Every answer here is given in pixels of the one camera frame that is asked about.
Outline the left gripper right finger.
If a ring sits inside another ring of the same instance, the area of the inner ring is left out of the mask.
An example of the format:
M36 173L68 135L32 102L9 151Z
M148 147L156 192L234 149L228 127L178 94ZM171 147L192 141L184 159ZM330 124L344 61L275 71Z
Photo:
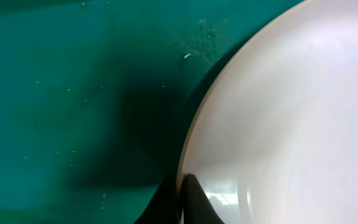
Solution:
M183 179L181 202L184 224L224 224L194 174Z

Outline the white plate top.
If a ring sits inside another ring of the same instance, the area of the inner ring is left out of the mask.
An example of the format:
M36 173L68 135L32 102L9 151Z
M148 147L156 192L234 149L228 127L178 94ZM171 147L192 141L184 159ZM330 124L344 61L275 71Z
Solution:
M187 135L224 223L358 223L358 0L303 1L227 63Z

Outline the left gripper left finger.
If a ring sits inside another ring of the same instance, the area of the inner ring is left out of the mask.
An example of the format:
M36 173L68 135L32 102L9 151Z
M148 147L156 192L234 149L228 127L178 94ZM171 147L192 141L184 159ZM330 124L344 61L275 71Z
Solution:
M176 179L166 176L134 224L177 224Z

